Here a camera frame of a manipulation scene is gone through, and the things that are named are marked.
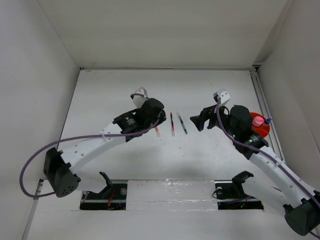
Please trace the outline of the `blue spray bottle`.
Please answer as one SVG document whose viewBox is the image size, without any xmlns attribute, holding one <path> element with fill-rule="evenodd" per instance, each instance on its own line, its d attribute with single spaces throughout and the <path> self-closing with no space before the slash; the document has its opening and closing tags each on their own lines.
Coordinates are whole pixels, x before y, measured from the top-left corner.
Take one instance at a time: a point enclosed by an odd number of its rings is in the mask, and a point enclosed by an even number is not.
<svg viewBox="0 0 320 240">
<path fill-rule="evenodd" d="M 270 123 L 271 123 L 271 121 L 272 121 L 272 117 L 268 117 L 265 121 L 264 121 L 264 124 L 265 125 L 269 125 Z"/>
</svg>

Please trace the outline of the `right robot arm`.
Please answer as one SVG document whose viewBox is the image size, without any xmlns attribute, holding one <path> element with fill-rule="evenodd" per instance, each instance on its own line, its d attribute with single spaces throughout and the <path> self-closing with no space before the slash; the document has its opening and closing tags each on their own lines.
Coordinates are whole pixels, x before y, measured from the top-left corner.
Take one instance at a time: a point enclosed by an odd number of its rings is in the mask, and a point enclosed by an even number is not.
<svg viewBox="0 0 320 240">
<path fill-rule="evenodd" d="M 306 236 L 320 225 L 320 193 L 297 176 L 278 158 L 269 143 L 252 129 L 253 116 L 242 105 L 234 105 L 225 113 L 225 106 L 204 108 L 199 115 L 190 117 L 198 131 L 205 122 L 208 129 L 220 128 L 232 141 L 235 149 L 256 165 L 276 189 L 262 187 L 254 175 L 243 171 L 232 178 L 231 191 L 237 197 L 245 195 L 275 207 L 289 227 L 298 235 Z"/>
</svg>

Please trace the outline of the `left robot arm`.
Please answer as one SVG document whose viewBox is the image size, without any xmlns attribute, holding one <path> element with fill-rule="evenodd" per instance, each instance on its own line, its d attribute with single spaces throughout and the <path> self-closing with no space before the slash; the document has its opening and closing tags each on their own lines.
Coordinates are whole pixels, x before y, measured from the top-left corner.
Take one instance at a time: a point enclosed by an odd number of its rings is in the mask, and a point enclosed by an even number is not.
<svg viewBox="0 0 320 240">
<path fill-rule="evenodd" d="M 63 198 L 77 189 L 81 178 L 77 172 L 104 152 L 147 133 L 166 120 L 164 105 L 155 98 L 125 112 L 97 135 L 79 136 L 83 141 L 64 150 L 52 147 L 46 152 L 43 173 L 54 194 Z"/>
</svg>

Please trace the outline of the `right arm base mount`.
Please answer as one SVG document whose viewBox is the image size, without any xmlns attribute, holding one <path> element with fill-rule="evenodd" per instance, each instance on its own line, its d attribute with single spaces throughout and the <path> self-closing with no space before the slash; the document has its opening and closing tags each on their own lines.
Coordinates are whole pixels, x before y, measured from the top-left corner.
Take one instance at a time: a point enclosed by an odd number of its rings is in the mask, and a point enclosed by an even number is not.
<svg viewBox="0 0 320 240">
<path fill-rule="evenodd" d="M 215 180 L 212 197 L 217 200 L 218 210 L 264 210 L 263 203 L 245 194 L 242 184 L 254 175 L 243 171 L 231 180 Z"/>
</svg>

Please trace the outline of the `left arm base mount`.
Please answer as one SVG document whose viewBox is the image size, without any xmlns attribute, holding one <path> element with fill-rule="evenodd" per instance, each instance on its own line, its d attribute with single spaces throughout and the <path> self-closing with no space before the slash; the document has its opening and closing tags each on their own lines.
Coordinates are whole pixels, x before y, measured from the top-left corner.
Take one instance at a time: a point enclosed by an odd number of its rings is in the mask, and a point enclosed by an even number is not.
<svg viewBox="0 0 320 240">
<path fill-rule="evenodd" d="M 79 208 L 84 211 L 124 211 L 127 204 L 128 181 L 111 180 L 105 172 L 99 174 L 105 180 L 100 192 L 83 191 Z"/>
</svg>

